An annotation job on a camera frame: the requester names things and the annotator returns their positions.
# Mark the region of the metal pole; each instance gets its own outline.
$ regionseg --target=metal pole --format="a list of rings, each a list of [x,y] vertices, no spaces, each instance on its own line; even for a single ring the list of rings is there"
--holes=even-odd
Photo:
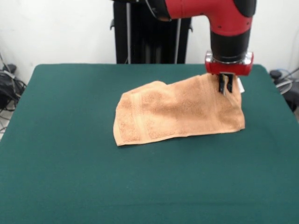
[[[128,64],[132,63],[131,58],[131,4],[127,3],[127,38],[128,38]]]
[[[175,64],[178,63],[178,46],[179,46],[179,37],[180,37],[180,33],[181,33],[181,23],[182,23],[182,20],[178,19],[177,39],[176,39],[176,52],[175,52],[175,56],[174,56],[174,63]]]

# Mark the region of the white wall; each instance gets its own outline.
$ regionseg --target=white wall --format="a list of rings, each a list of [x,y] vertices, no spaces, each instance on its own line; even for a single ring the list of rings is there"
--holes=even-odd
[[[299,66],[299,2],[257,0],[249,49],[267,69]],[[115,63],[110,0],[1,0],[0,50],[28,81],[40,63]],[[205,17],[193,19],[187,63],[210,48]]]

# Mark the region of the white tag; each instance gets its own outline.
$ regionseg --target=white tag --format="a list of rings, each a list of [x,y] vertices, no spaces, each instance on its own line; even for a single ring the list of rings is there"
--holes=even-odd
[[[240,90],[240,93],[244,93],[245,90],[244,90],[244,87],[242,85],[242,82],[241,82],[241,79],[238,78],[238,85],[239,85],[239,90]]]

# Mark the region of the towel fold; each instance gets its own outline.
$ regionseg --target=towel fold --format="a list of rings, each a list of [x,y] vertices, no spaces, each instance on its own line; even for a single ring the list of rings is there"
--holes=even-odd
[[[155,81],[124,93],[116,108],[116,144],[146,144],[244,129],[237,78],[233,93],[225,90],[225,96],[218,92],[218,80],[218,76],[204,74],[169,85]]]

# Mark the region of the green tablecloth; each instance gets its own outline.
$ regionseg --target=green tablecloth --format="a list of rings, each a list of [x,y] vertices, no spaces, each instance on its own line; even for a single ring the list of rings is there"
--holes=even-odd
[[[246,129],[118,148],[123,92],[203,65],[40,65],[0,143],[0,224],[299,223],[299,125],[266,70]]]

